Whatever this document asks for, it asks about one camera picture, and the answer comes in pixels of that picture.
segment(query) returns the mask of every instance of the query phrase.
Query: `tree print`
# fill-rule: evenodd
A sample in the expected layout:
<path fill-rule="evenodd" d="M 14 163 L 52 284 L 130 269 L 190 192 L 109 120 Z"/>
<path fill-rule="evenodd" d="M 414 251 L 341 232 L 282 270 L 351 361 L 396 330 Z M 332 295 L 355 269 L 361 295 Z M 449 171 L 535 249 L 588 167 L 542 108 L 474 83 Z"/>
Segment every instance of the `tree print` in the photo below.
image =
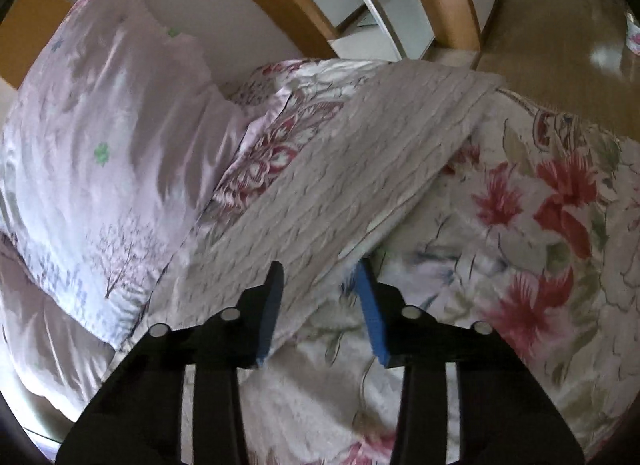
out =
<path fill-rule="evenodd" d="M 94 248 L 92 262 L 107 281 L 106 299 L 115 289 L 143 288 L 149 264 L 162 252 L 153 230 L 137 217 L 104 226 Z"/>

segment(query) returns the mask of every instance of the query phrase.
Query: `wooden floor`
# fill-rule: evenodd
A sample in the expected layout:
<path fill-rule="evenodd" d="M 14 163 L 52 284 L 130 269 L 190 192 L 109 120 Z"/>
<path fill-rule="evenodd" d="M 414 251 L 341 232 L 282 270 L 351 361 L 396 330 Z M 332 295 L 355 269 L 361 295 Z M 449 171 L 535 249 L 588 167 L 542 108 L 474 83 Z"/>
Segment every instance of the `wooden floor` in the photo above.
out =
<path fill-rule="evenodd" d="M 478 71 L 543 106 L 640 141 L 640 57 L 622 0 L 500 0 Z"/>

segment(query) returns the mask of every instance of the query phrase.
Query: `pink pillowcase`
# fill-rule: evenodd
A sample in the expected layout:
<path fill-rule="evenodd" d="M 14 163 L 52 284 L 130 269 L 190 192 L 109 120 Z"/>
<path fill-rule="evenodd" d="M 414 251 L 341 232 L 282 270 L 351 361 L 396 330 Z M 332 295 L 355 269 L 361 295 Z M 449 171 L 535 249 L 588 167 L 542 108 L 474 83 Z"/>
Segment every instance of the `pink pillowcase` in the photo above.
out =
<path fill-rule="evenodd" d="M 0 327 L 24 387 L 76 421 L 102 385 L 113 348 L 69 318 L 31 282 L 20 255 L 3 235 Z"/>
<path fill-rule="evenodd" d="M 117 349 L 255 118 L 142 0 L 79 0 L 0 147 L 2 219 L 37 284 Z"/>

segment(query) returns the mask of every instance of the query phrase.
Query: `blue gripper pad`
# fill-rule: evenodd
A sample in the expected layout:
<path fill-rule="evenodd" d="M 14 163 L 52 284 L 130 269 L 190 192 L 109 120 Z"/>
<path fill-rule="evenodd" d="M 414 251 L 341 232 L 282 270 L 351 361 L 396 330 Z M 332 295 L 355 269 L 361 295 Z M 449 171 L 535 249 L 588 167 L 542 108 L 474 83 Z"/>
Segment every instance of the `blue gripper pad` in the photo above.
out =
<path fill-rule="evenodd" d="M 276 327 L 280 302 L 282 301 L 282 289 L 284 288 L 284 270 L 278 261 L 273 261 L 263 285 L 267 291 L 267 297 L 262 309 L 260 327 L 258 328 L 258 348 L 255 353 L 256 363 L 261 366 L 269 354 L 271 339 Z"/>
<path fill-rule="evenodd" d="M 354 279 L 355 291 L 360 297 L 364 320 L 367 324 L 367 331 L 369 332 L 371 349 L 380 361 L 380 364 L 386 367 L 391 357 L 386 343 L 387 326 L 376 299 L 377 294 L 374 287 L 378 285 L 378 282 L 373 276 L 368 261 L 365 259 L 362 259 L 356 265 Z"/>

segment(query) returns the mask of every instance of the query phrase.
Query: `bed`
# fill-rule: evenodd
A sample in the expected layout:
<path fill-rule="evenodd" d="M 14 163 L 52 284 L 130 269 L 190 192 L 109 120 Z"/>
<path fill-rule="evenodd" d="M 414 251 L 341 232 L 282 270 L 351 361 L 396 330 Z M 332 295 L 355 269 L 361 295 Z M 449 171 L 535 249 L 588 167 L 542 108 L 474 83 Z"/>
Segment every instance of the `bed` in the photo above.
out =
<path fill-rule="evenodd" d="M 188 34 L 152 21 L 137 6 L 142 0 L 125 0 L 132 16 L 111 1 L 76 2 L 20 88 L 4 130 L 0 318 L 30 391 L 77 419 L 149 326 L 202 323 L 235 304 L 238 292 L 279 259 L 287 281 L 273 353 L 262 369 L 240 377 L 252 462 L 386 463 L 402 372 L 374 361 L 350 285 L 353 265 L 371 255 L 381 281 L 439 320 L 466 327 L 489 320 L 545 387 L 585 453 L 597 453 L 640 391 L 640 145 L 501 90 L 498 77 L 422 62 L 283 59 L 249 76 L 232 72 L 220 84 L 222 98 L 210 69 L 207 76 L 211 57 Z M 104 12 L 85 22 L 98 2 Z M 131 19 L 135 28 L 125 28 Z M 162 160 L 174 155 L 165 137 L 143 142 L 140 151 L 142 140 L 130 139 L 135 128 L 125 134 L 110 122 L 97 132 L 87 126 L 90 112 L 102 124 L 95 109 L 120 112 L 117 102 L 126 98 L 118 93 L 100 100 L 102 107 L 78 107 L 83 95 L 96 87 L 104 95 L 115 80 L 102 80 L 106 71 L 87 60 L 95 49 L 87 39 L 78 40 L 85 49 L 68 39 L 78 30 L 85 37 L 98 31 L 98 47 L 115 42 L 105 37 L 137 38 L 134 49 L 146 52 L 141 59 L 148 63 L 163 61 L 170 44 L 175 55 L 156 72 L 175 76 L 141 86 L 152 100 L 158 87 L 198 81 L 195 92 L 175 97 L 182 127 L 173 114 L 152 108 L 153 120 L 165 117 L 161 128 L 174 143 L 218 138 L 226 127 L 223 141 L 189 151 L 214 153 L 213 161 L 197 164 L 195 191 L 182 175 L 193 174 L 191 160 L 203 156 L 180 158 L 186 168 L 174 170 L 170 191 L 159 193 L 159 177 L 149 183 L 146 175 L 165 174 Z M 152 39 L 160 49 L 147 51 Z M 113 62 L 113 70 L 123 70 L 116 61 L 123 50 L 114 51 L 100 57 L 100 66 Z M 77 74 L 52 76 L 55 55 L 75 59 L 73 70 L 93 86 L 79 90 Z M 123 58 L 131 63 L 125 71 L 142 61 Z M 94 68 L 83 71 L 87 65 Z M 215 82 L 223 71 L 218 66 Z M 145 76 L 136 72 L 131 80 Z M 45 86 L 49 100 L 42 98 Z M 192 124 L 186 109 L 198 98 L 200 111 L 215 111 L 207 120 L 225 121 L 206 128 L 198 114 L 193 127 L 185 126 Z M 33 119 L 37 112 L 20 111 L 32 111 L 34 102 L 47 116 L 66 113 L 66 129 L 55 130 L 53 143 L 50 125 Z M 148 122 L 136 127 L 157 136 Z M 79 134 L 67 138 L 69 129 Z M 100 194 L 115 173 L 97 178 L 118 162 L 116 146 L 125 137 L 117 174 L 140 186 Z M 157 150 L 164 153 L 159 162 Z M 70 161 L 62 156 L 67 151 L 88 152 L 88 161 Z M 144 170 L 131 162 L 138 155 Z M 60 175 L 63 167 L 74 171 Z M 82 182 L 83 192 L 66 180 Z M 55 206 L 48 205 L 52 195 Z M 91 213 L 82 216 L 79 202 Z M 158 210 L 144 222 L 121 221 L 113 209 L 123 207 Z M 72 232 L 93 216 L 110 219 Z M 165 228 L 168 218 L 180 218 L 180 228 Z M 162 249 L 150 242 L 151 224 L 165 233 Z M 132 272 L 132 262 L 145 272 Z M 182 458 L 190 463 L 193 369 L 185 384 Z M 454 372 L 449 385 L 454 391 Z M 454 395 L 450 400 L 447 458 L 454 462 L 459 429 Z"/>

